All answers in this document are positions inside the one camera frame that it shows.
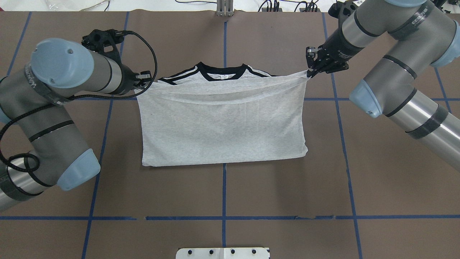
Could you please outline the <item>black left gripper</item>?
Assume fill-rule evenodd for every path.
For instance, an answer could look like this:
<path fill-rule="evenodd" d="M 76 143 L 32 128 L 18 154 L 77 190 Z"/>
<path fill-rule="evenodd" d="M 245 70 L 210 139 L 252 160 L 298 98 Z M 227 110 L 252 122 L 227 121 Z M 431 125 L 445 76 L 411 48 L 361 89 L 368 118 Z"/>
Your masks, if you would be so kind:
<path fill-rule="evenodd" d="M 134 94 L 139 94 L 141 91 L 145 90 L 148 85 L 152 82 L 152 73 L 151 71 L 144 71 L 140 73 L 135 73 L 133 91 Z"/>

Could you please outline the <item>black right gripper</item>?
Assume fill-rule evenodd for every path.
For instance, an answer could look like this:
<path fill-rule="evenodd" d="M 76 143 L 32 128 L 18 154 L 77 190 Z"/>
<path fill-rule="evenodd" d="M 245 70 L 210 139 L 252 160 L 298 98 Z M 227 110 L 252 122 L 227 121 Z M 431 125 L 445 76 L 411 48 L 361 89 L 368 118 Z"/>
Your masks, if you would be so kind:
<path fill-rule="evenodd" d="M 333 58 L 322 46 L 308 46 L 305 51 L 308 66 L 307 77 L 313 78 L 319 73 L 335 73 L 349 69 L 348 61 Z"/>

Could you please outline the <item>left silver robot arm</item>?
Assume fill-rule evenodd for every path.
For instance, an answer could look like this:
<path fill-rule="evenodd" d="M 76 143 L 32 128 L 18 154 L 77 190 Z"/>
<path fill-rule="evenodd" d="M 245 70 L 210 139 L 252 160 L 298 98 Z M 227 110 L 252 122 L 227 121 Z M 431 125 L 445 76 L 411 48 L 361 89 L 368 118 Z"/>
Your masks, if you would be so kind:
<path fill-rule="evenodd" d="M 141 89 L 152 79 L 150 72 L 134 73 L 123 65 L 117 44 L 45 39 L 23 69 L 1 79 L 1 136 L 16 124 L 33 146 L 24 154 L 1 155 L 1 211 L 53 186 L 72 190 L 100 172 L 64 105 L 82 91 L 104 99 Z"/>

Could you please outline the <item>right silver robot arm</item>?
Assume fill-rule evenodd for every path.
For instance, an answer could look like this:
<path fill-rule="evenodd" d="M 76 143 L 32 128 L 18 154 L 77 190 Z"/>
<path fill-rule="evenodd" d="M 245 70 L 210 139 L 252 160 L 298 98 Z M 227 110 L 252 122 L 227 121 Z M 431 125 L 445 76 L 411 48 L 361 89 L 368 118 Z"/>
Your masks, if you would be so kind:
<path fill-rule="evenodd" d="M 350 14 L 333 12 L 337 30 L 306 49 L 309 78 L 348 69 L 348 61 L 384 33 L 396 44 L 350 93 L 369 116 L 385 115 L 459 170 L 459 119 L 412 86 L 427 67 L 446 66 L 459 57 L 459 22 L 430 0 L 365 0 Z"/>

